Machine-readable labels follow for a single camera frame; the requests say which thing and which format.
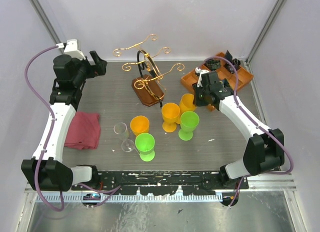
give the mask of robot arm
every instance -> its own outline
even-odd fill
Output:
[[[196,69],[199,76],[197,83],[193,84],[194,101],[196,106],[213,105],[225,114],[240,130],[247,146],[242,159],[220,168],[219,177],[222,183],[230,179],[246,175],[257,175],[284,164],[284,151],[276,145],[264,132],[262,132],[239,108],[242,107],[250,117],[262,128],[273,134],[282,144],[284,135],[279,129],[271,130],[261,123],[240,101],[236,104],[234,91],[226,80],[220,80],[216,71]]]
[[[58,47],[65,47],[65,49],[63,55],[53,60],[56,79],[50,95],[50,108],[56,119],[39,173],[40,189],[46,191],[68,191],[72,185],[80,182],[88,182],[90,185],[99,183],[98,170],[95,166],[68,168],[62,164],[62,154],[68,129],[78,109],[86,79],[104,75],[107,62],[99,58],[95,51],[91,51],[90,54],[94,60],[94,65],[91,65],[80,50],[76,39],[68,40],[66,44],[58,44]],[[34,190],[35,167],[51,123],[52,116],[49,114],[42,139],[32,159],[24,160],[21,164],[21,169]]]

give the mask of red cloth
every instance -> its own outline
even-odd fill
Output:
[[[69,148],[96,149],[101,133],[99,117],[99,113],[76,112],[69,126],[64,145]]]

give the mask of cable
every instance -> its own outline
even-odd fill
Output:
[[[87,188],[87,189],[90,189],[90,190],[92,190],[92,191],[94,191],[94,192],[96,192],[96,193],[112,193],[112,192],[116,192],[116,191],[119,189],[119,188],[118,188],[119,186],[118,186],[117,188],[103,191],[103,190],[96,190],[96,189],[94,189],[94,188],[91,188],[91,187],[89,187],[88,185],[86,185],[86,184],[84,184],[84,183],[78,183],[78,185],[79,185],[79,186],[82,186],[82,187],[85,187],[85,188]]]
[[[242,178],[240,179],[240,182],[239,182],[239,184],[238,184],[238,186],[237,186],[237,188],[236,188],[236,191],[235,191],[235,195],[234,195],[233,199],[231,200],[231,203],[229,204],[229,208],[231,208],[231,206],[233,205],[236,197],[238,196],[239,190],[240,190],[240,186],[241,186],[242,181],[243,181],[244,178],[245,178],[245,177],[242,177]]]
[[[115,192],[117,192],[118,189],[120,189],[120,187],[121,187],[121,186],[119,185],[117,188],[115,188],[115,191],[113,191],[104,201],[101,201],[100,203],[97,203],[97,204],[94,205],[93,207],[96,208],[96,207],[98,207],[98,206],[100,206],[100,205],[103,205],[107,200],[109,200],[109,199],[111,198],[112,195],[115,194]]]
[[[51,134],[52,134],[52,131],[54,129],[54,126],[55,126],[55,113],[53,112],[52,108],[50,107],[50,105],[43,99],[43,97],[41,97],[41,95],[33,88],[33,86],[31,85],[30,81],[29,81],[29,78],[28,78],[28,70],[29,70],[29,67],[31,65],[31,63],[37,58],[39,57],[40,55],[42,55],[43,53],[45,52],[48,52],[52,49],[55,49],[55,48],[58,48],[57,45],[53,46],[53,47],[49,47],[47,49],[44,49],[43,51],[39,52],[38,54],[36,54],[34,57],[32,57],[30,59],[30,61],[27,63],[26,67],[25,67],[25,70],[24,70],[24,78],[25,78],[25,81],[26,81],[26,84],[28,85],[28,87],[31,89],[31,91],[42,101],[42,103],[46,106],[46,108],[48,108],[50,114],[51,114],[51,117],[52,117],[52,120],[51,120],[51,126],[50,126],[50,129],[49,129],[49,132],[48,132],[48,135],[45,139],[45,142],[43,144],[43,150],[41,151],[41,154],[40,154],[40,157],[36,163],[36,166],[35,166],[35,173],[34,173],[34,185],[35,185],[35,189],[36,189],[36,192],[38,193],[39,197],[41,198],[41,200],[48,206],[50,207],[51,209],[55,210],[55,211],[62,211],[64,208],[65,208],[65,202],[64,202],[64,198],[63,198],[63,194],[62,194],[62,191],[60,191],[60,200],[61,200],[61,208],[57,208],[57,207],[54,207],[51,203],[49,203],[46,198],[44,197],[44,195],[42,194],[41,190],[40,190],[40,186],[39,186],[39,170],[40,170],[40,165],[41,165],[41,161],[44,157],[44,154],[46,152],[46,149],[47,149],[47,145],[49,143],[49,139],[51,137]]]
[[[292,170],[294,169],[294,161],[291,157],[291,155],[289,154],[289,151],[283,146],[283,144],[277,140],[270,132],[268,132],[267,130],[265,130],[264,128],[260,127],[258,125],[258,123],[244,110],[244,108],[242,106],[239,105],[239,101],[237,99],[237,89],[238,89],[238,83],[239,83],[239,77],[238,77],[238,72],[236,70],[236,68],[234,67],[234,65],[227,59],[223,58],[223,57],[219,57],[219,56],[212,56],[209,57],[207,59],[205,59],[204,63],[201,64],[201,66],[203,64],[206,63],[206,61],[210,60],[210,59],[220,59],[220,60],[224,60],[226,63],[228,63],[232,69],[234,70],[235,73],[235,87],[234,87],[234,93],[233,93],[233,97],[234,97],[234,101],[236,103],[236,105],[238,106],[238,108],[244,113],[244,115],[258,128],[260,129],[262,132],[264,132],[266,135],[268,135],[283,151],[284,153],[287,155],[289,162],[290,162],[290,168],[287,171],[269,171],[268,173],[272,173],[272,174],[288,174],[291,173]]]

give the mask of orange box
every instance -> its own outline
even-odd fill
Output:
[[[225,54],[218,53],[216,56],[225,57]],[[221,80],[226,78],[230,84],[230,87],[234,89],[236,85],[236,75],[234,73],[232,74],[224,67],[224,65],[226,64],[224,60],[220,60],[220,63],[221,63],[221,67],[216,70],[219,78]],[[200,68],[209,70],[209,68],[207,68],[205,65],[201,65]],[[244,69],[242,66],[240,66],[240,68],[237,70],[237,73],[238,73],[238,79],[239,79],[237,90],[239,91],[249,82],[251,82],[254,76],[250,72],[248,72],[246,69]],[[189,90],[189,92],[194,94],[195,92],[194,92],[194,89],[192,88],[192,84],[197,83],[198,78],[199,77],[196,75],[195,69],[193,69],[191,72],[187,73],[181,78],[181,83]],[[215,109],[215,107],[212,105],[208,105],[207,108],[210,111],[213,111]]]

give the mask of gray table surface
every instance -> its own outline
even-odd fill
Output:
[[[168,71],[176,62],[157,62],[162,73]],[[172,71],[166,75],[162,84],[167,88],[164,103],[179,104],[187,89],[180,78],[199,61],[185,61],[185,70]],[[101,135],[95,150],[76,150],[65,148],[63,163],[67,166],[92,164],[98,170],[219,170],[222,165],[241,158],[246,142],[235,125],[221,112],[210,112],[206,107],[197,107],[200,123],[190,141],[178,137],[178,128],[173,133],[162,129],[162,114],[159,104],[151,107],[143,105],[131,87],[132,79],[139,76],[134,66],[130,72],[122,70],[122,62],[110,62],[106,76],[88,79],[78,111],[100,113]],[[258,115],[251,85],[238,92],[241,101],[254,114]],[[137,115],[144,115],[150,121],[149,133],[155,137],[155,158],[144,162],[136,152],[125,153],[121,141],[117,140],[113,127],[118,122],[130,126]]]

